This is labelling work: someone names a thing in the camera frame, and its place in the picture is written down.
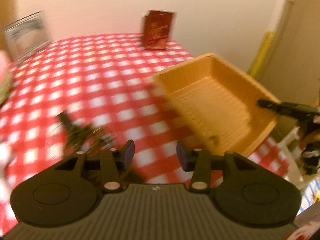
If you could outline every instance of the screw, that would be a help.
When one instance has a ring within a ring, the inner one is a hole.
[[[115,181],[110,181],[110,182],[107,182],[104,187],[106,189],[109,189],[109,190],[115,190],[115,189],[118,189],[120,188],[120,184],[118,182],[115,182]]]
[[[208,184],[206,184],[203,181],[197,181],[197,182],[192,183],[192,187],[197,190],[203,190],[208,187]]]

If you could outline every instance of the black plastic mount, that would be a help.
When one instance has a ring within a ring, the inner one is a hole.
[[[133,155],[132,140],[121,149],[94,156],[73,153],[13,190],[10,203],[16,218],[37,227],[78,221],[98,206],[103,195],[123,193],[118,172],[128,169]],[[207,150],[191,150],[181,141],[177,155],[183,170],[193,171],[189,190],[207,195],[224,216],[257,228],[293,222],[300,192],[276,174],[237,153],[211,155]],[[211,170],[222,170],[223,182],[217,188],[210,188]],[[99,171],[96,186],[86,178],[86,171]]]
[[[133,140],[121,149],[103,150],[95,156],[71,154],[13,190],[10,204],[17,220],[55,227],[86,216],[99,204],[103,193],[123,190],[118,171],[128,169],[133,155]],[[99,171],[99,187],[83,177],[85,171]]]

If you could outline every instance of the ribbed gray surface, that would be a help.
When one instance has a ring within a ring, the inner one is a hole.
[[[252,229],[223,217],[205,195],[183,185],[130,185],[105,195],[81,221],[60,228],[18,224],[5,240],[283,240],[293,225]]]

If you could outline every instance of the door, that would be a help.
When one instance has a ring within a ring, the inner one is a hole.
[[[7,50],[3,26],[16,19],[15,0],[0,0],[0,49]]]
[[[258,81],[282,101],[312,105],[319,95],[319,79],[320,0],[295,0]],[[281,118],[272,135],[280,140],[294,124]]]

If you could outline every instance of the wooden tray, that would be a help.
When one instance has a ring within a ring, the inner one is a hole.
[[[276,114],[256,105],[279,100],[253,78],[205,54],[154,74],[156,86],[215,155],[249,156],[276,125]]]

